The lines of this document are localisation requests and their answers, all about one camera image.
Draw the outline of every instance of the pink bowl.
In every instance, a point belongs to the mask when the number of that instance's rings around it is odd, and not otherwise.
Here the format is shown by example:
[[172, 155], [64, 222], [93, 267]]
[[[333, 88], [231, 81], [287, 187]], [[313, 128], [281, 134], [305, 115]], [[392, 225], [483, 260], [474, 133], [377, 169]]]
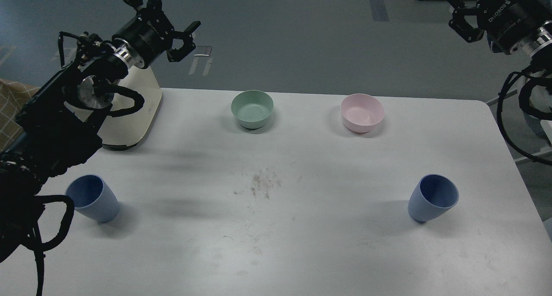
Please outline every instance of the pink bowl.
[[353, 132], [367, 133], [381, 122], [383, 105], [371, 95], [356, 93], [341, 102], [341, 115], [345, 127]]

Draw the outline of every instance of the green bowl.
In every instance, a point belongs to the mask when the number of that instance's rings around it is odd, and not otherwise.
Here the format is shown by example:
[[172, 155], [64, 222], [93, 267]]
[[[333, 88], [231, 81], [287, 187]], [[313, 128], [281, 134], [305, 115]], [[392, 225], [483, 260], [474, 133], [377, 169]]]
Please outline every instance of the green bowl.
[[242, 127], [258, 129], [268, 122], [274, 102], [268, 94], [250, 90], [238, 94], [232, 101], [231, 109]]

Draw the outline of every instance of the white table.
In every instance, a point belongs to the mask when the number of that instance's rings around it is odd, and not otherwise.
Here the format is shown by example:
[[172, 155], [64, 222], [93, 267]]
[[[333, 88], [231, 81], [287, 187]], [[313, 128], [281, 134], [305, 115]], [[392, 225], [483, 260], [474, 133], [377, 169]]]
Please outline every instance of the white table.
[[[144, 143], [99, 151], [49, 180], [102, 176], [110, 223], [76, 213], [47, 253], [45, 296], [551, 295], [552, 242], [487, 105], [380, 98], [357, 135], [343, 96], [272, 93], [273, 121], [239, 127], [235, 91], [164, 89]], [[406, 211], [418, 180], [447, 176], [458, 205], [426, 224]], [[61, 207], [40, 220], [53, 236]], [[34, 257], [0, 265], [0, 295], [33, 295]]]

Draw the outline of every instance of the gray floor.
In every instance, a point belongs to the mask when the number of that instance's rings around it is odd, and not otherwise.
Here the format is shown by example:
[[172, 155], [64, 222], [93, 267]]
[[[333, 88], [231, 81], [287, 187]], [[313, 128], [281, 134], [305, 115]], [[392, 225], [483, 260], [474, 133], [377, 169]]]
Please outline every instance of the gray floor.
[[[152, 68], [164, 87], [486, 101], [530, 61], [466, 44], [448, 27], [444, 1], [164, 0], [163, 9], [177, 29], [201, 20], [195, 42], [213, 47], [207, 74], [207, 58], [192, 74], [191, 56], [159, 58]], [[133, 15], [122, 0], [0, 0], [0, 78], [41, 85], [59, 68], [59, 31], [107, 39]], [[505, 120], [527, 151], [544, 146], [515, 98]], [[552, 217], [550, 170], [519, 166], [543, 220]]]

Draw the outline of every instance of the cup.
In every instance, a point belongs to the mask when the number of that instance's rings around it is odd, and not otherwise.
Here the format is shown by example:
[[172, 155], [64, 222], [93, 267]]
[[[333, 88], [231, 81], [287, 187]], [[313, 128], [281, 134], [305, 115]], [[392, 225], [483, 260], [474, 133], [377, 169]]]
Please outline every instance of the cup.
[[65, 195], [73, 200], [77, 212], [99, 223], [106, 223], [119, 213], [117, 198], [100, 176], [77, 178], [67, 187]]
[[410, 217], [425, 223], [450, 210], [458, 202], [456, 186], [445, 176], [428, 174], [418, 182], [408, 202]]

